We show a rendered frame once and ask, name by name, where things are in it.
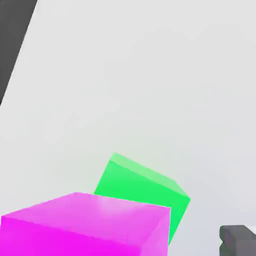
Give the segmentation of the large green box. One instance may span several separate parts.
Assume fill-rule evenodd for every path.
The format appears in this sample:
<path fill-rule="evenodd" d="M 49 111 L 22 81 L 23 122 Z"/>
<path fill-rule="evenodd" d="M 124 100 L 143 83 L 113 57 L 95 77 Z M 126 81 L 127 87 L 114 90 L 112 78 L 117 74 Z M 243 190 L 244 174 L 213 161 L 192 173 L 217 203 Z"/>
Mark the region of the large green box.
<path fill-rule="evenodd" d="M 169 242 L 191 200 L 173 179 L 118 153 L 108 161 L 94 194 L 171 208 Z"/>

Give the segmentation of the large magenta box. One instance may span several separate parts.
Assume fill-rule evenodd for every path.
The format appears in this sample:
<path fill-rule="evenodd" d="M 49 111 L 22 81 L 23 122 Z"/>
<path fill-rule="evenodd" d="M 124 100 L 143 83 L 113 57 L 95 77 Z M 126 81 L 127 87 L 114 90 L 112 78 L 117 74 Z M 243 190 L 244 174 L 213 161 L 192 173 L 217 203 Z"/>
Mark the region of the large magenta box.
<path fill-rule="evenodd" d="M 74 192 L 4 214 L 0 256 L 167 256 L 171 209 Z"/>

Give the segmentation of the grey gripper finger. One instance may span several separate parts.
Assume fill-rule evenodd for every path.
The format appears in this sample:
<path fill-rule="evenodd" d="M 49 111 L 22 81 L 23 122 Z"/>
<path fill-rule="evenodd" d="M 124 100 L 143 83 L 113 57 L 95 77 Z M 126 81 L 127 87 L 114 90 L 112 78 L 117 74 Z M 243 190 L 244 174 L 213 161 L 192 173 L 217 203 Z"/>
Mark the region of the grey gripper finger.
<path fill-rule="evenodd" d="M 256 226 L 222 225 L 219 256 L 256 256 Z"/>

